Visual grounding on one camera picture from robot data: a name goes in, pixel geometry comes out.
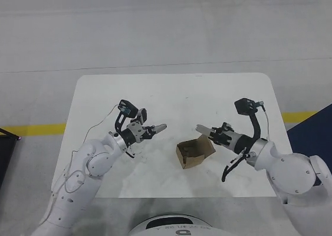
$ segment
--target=cardboard box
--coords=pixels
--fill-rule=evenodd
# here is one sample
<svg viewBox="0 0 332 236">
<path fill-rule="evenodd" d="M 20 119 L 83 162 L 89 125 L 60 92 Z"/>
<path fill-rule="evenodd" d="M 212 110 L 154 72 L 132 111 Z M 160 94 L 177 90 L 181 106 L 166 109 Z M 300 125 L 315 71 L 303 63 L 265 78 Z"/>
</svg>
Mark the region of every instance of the cardboard box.
<svg viewBox="0 0 332 236">
<path fill-rule="evenodd" d="M 213 153 L 215 153 L 213 144 L 205 135 L 176 145 L 176 154 L 183 169 L 201 164 Z"/>
</svg>

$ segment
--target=table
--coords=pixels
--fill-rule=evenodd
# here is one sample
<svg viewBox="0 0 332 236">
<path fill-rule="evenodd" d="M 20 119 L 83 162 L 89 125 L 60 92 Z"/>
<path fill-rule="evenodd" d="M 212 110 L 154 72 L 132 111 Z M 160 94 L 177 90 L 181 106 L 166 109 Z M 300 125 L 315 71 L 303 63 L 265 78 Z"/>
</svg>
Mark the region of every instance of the table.
<svg viewBox="0 0 332 236">
<path fill-rule="evenodd" d="M 81 146 L 87 130 L 125 99 L 147 109 L 146 125 L 166 123 L 168 127 L 152 140 L 133 145 L 135 159 L 120 157 L 104 176 L 97 198 L 275 196 L 265 172 L 257 172 L 246 163 L 222 183 L 224 167 L 236 157 L 223 147 L 215 145 L 216 153 L 190 169 L 182 169 L 176 156 L 179 142 L 199 137 L 196 124 L 218 127 L 228 122 L 236 132 L 252 136 L 249 117 L 238 115 L 234 106 L 234 101 L 243 97 L 264 101 L 271 140 L 281 153 L 290 153 L 275 94 L 265 74 L 83 76 L 75 88 L 53 184 L 70 161 L 71 151 Z M 101 139 L 114 130 L 117 115 L 118 110 L 92 129 L 88 139 Z M 265 115 L 258 112 L 257 116 L 265 137 Z"/>
</svg>

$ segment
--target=cable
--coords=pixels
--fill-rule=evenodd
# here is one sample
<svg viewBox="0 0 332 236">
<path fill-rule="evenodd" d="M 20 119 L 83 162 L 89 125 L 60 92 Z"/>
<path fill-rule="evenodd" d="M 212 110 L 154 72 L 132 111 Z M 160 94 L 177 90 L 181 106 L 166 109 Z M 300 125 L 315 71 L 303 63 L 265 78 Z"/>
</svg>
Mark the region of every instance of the cable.
<svg viewBox="0 0 332 236">
<path fill-rule="evenodd" d="M 265 111 L 264 105 L 262 105 L 261 108 L 264 111 L 265 117 L 267 118 L 267 140 L 270 141 L 271 140 L 271 136 L 269 135 L 269 118 L 268 118 L 268 114 Z"/>
<path fill-rule="evenodd" d="M 102 124 L 102 122 L 104 122 L 105 119 L 106 119 L 106 118 L 107 118 L 107 117 L 113 112 L 114 108 L 115 108 L 115 107 L 118 107 L 118 106 L 119 106 L 118 104 L 114 105 L 113 108 L 112 108 L 112 110 L 108 113 L 108 115 L 105 116 L 105 118 L 104 118 L 101 122 L 95 124 L 94 126 L 91 126 L 91 127 L 88 129 L 88 131 L 87 131 L 87 133 L 86 133 L 86 136 L 84 137 L 83 143 L 86 141 L 87 135 L 88 135 L 88 133 L 90 132 L 90 130 L 91 130 L 92 128 L 95 128 L 96 126 Z"/>
</svg>

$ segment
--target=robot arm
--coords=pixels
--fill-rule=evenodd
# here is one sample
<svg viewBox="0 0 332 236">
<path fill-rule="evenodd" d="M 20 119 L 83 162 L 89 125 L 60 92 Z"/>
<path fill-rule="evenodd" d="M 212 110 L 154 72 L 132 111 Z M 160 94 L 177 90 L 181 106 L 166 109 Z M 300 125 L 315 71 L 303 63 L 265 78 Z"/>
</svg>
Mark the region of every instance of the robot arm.
<svg viewBox="0 0 332 236">
<path fill-rule="evenodd" d="M 209 129 L 199 124 L 196 127 L 217 145 L 239 155 L 233 160 L 235 163 L 225 168 L 222 181 L 243 160 L 257 171 L 265 169 L 294 228 L 302 236 L 332 236 L 332 174 L 326 163 L 318 156 L 282 155 L 273 142 L 261 139 L 254 114 L 257 107 L 264 109 L 262 102 L 241 99 L 235 106 L 239 114 L 250 116 L 254 137 L 234 132 L 227 123 L 220 128 Z"/>
<path fill-rule="evenodd" d="M 110 132 L 103 140 L 84 142 L 75 155 L 72 155 L 71 162 L 53 187 L 47 211 L 32 236 L 70 235 L 71 228 L 91 204 L 104 174 L 112 168 L 117 158 L 130 145 L 151 139 L 167 128 L 165 124 L 143 127 L 147 119 L 146 110 L 138 110 L 128 101 L 122 100 L 118 108 L 120 114 L 115 124 L 116 132 Z M 132 120 L 121 131 L 127 117 Z"/>
</svg>

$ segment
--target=yellow floor line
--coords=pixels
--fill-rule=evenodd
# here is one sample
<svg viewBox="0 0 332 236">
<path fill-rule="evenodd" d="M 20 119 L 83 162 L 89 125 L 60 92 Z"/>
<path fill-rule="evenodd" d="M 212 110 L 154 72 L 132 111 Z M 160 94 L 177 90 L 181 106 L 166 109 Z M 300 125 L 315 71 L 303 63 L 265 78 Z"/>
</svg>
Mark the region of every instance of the yellow floor line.
<svg viewBox="0 0 332 236">
<path fill-rule="evenodd" d="M 284 123 L 301 123 L 317 112 L 283 112 L 282 119 Z"/>
<path fill-rule="evenodd" d="M 284 123 L 300 123 L 316 112 L 284 112 L 282 119 Z M 6 126 L 1 127 L 18 136 L 43 136 L 43 135 L 63 135 L 66 124 L 35 124 L 27 126 Z"/>
<path fill-rule="evenodd" d="M 63 135 L 66 124 L 36 124 L 1 127 L 18 136 Z"/>
</svg>

